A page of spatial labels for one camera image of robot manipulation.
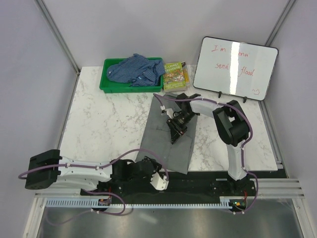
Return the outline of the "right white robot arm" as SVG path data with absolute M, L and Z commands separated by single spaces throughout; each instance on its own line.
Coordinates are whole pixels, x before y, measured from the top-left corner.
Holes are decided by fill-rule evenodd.
M 235 100 L 225 104 L 218 103 L 199 94 L 187 96 L 184 93 L 170 100 L 180 108 L 176 112 L 161 106 L 162 112 L 169 116 L 166 123 L 170 129 L 171 143 L 176 143 L 185 134 L 187 124 L 194 116 L 203 114 L 214 119 L 218 135 L 227 147 L 228 174 L 232 179 L 227 182 L 226 187 L 230 194 L 240 194 L 245 189 L 242 179 L 247 176 L 242 161 L 243 143 L 249 139 L 251 133 L 250 124 L 240 104 Z

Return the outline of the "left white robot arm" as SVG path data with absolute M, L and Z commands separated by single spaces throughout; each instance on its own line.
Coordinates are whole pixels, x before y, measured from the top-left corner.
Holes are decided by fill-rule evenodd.
M 165 190 L 169 175 L 160 175 L 161 169 L 163 165 L 157 155 L 145 156 L 137 162 L 119 156 L 102 163 L 70 159 L 52 149 L 31 157 L 28 170 L 18 177 L 26 181 L 25 188 L 29 190 L 69 187 L 103 195 L 108 191 L 108 182 L 121 184 L 136 179 L 145 180 L 156 190 Z

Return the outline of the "grey long sleeve shirt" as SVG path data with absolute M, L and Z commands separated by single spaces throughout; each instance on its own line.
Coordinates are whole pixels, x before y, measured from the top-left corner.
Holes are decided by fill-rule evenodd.
M 171 144 L 170 129 L 166 123 L 168 119 L 167 115 L 161 114 L 159 101 L 153 98 L 140 148 L 158 155 L 168 170 L 187 174 L 194 150 L 198 116 L 189 121 L 187 131 L 174 144 Z

